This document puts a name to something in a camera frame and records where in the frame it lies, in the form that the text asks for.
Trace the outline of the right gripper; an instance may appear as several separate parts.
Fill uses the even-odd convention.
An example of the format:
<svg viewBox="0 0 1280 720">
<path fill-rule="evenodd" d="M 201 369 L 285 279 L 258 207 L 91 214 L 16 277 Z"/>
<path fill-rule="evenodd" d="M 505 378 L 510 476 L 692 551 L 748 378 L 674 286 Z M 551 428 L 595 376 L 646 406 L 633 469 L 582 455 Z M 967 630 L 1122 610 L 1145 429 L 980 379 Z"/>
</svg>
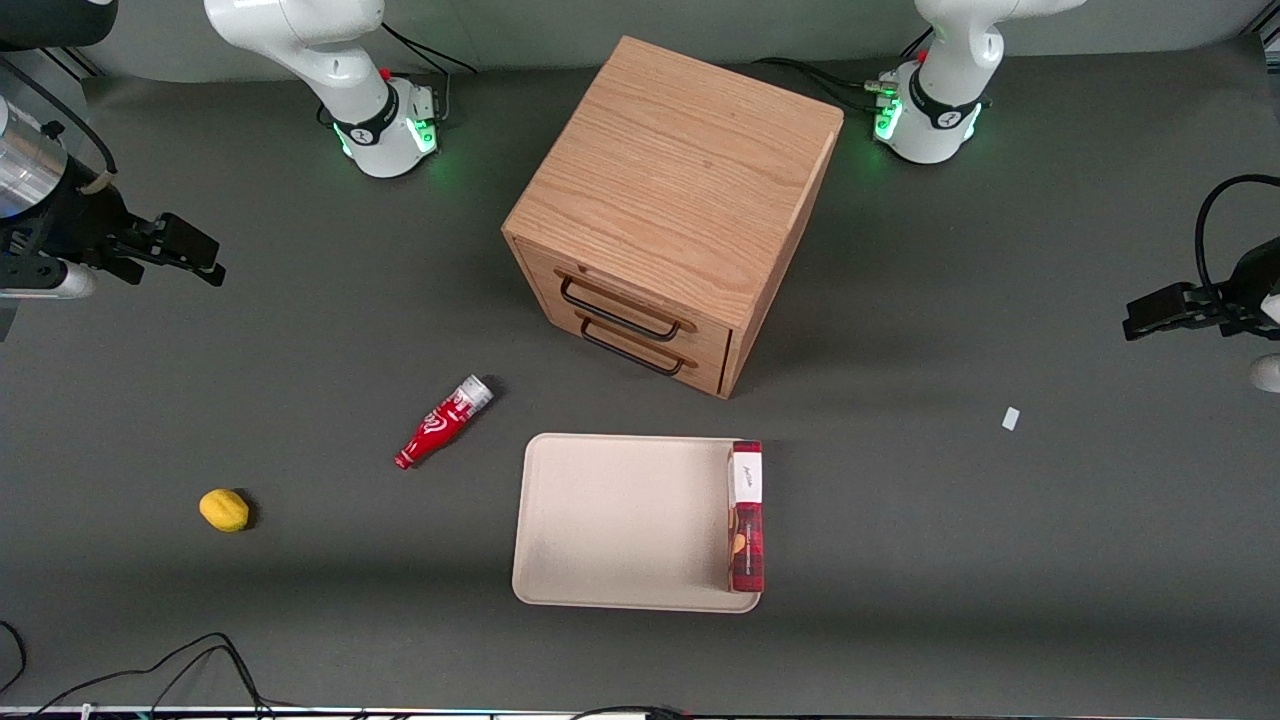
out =
<svg viewBox="0 0 1280 720">
<path fill-rule="evenodd" d="M 219 250 L 215 238 L 173 213 L 155 224 L 129 213 L 115 190 L 60 190 L 3 219 L 1 292 L 14 300 L 86 299 L 96 291 L 96 270 L 137 286 L 143 264 L 221 287 L 227 269 L 218 263 Z"/>
</svg>

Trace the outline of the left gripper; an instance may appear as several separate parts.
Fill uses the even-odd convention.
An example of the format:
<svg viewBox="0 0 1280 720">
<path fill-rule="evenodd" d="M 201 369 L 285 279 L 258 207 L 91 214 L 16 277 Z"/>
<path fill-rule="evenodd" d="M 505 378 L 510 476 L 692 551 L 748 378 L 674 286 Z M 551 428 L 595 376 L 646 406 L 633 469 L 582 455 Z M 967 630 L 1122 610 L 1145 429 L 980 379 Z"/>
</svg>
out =
<svg viewBox="0 0 1280 720">
<path fill-rule="evenodd" d="M 1252 334 L 1277 340 L 1277 319 L 1265 310 L 1265 301 L 1277 297 L 1279 237 L 1253 247 L 1221 283 L 1210 281 L 1204 243 L 1199 242 L 1199 279 L 1210 295 L 1190 282 L 1176 282 L 1126 305 L 1123 333 L 1138 341 L 1165 331 L 1217 327 L 1224 338 Z"/>
</svg>

